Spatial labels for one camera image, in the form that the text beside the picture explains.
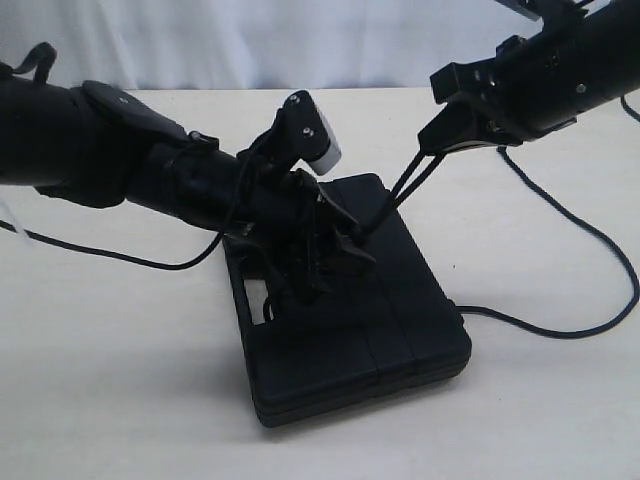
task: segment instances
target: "black plastic case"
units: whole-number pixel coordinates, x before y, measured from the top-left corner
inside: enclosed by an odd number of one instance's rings
[[[324,187],[360,220],[371,218],[387,195],[373,174]],[[454,377],[467,365],[471,340],[462,317],[397,213],[366,250],[377,260],[374,275],[337,281],[335,293],[312,307],[287,299],[274,321],[254,325],[244,279],[264,277],[259,255],[225,241],[247,372],[263,425],[283,425]]]

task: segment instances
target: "black case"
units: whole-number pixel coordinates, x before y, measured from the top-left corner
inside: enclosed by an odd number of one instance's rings
[[[324,188],[365,221],[388,193],[373,174]],[[244,287],[246,278],[264,278],[260,255],[229,240],[225,251],[253,401],[267,427],[454,377],[469,361],[462,317],[397,213],[366,246],[377,260],[373,275],[336,281],[334,294],[312,307],[285,298],[268,323],[253,324]]]

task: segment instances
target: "table surface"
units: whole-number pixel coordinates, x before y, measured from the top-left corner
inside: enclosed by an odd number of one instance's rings
[[[287,92],[134,94],[236,152]],[[438,111],[428,89],[314,98],[344,155],[329,177],[372,171],[387,185]],[[640,125],[617,102],[512,155],[640,264]],[[96,211],[28,188],[0,194],[25,228],[145,258],[183,261],[212,237],[132,204]],[[577,329],[612,317],[631,293],[610,252],[493,150],[447,159],[401,214],[458,304]],[[640,478],[640,310],[572,342],[468,317],[474,350],[456,379],[266,430],[221,251],[171,273],[8,233],[0,245],[2,478]]]

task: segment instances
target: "white table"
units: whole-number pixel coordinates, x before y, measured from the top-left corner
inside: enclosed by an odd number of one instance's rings
[[[136,95],[236,152],[287,92]],[[330,177],[373,171],[387,185],[438,111],[427,89],[314,96],[344,152]],[[640,125],[617,103],[512,155],[640,265]],[[146,258],[185,260],[211,239],[131,204],[1,194],[26,228]],[[401,213],[459,304],[573,329],[630,295],[608,251],[492,150],[448,159]],[[576,342],[469,317],[473,355],[454,381],[271,431],[253,412],[221,251],[166,273],[9,233],[0,245],[3,479],[640,478],[640,310]]]

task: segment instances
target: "white backdrop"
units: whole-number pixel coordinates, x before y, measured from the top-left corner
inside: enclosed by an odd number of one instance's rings
[[[2,0],[0,58],[49,41],[64,86],[422,86],[540,27],[494,0]]]

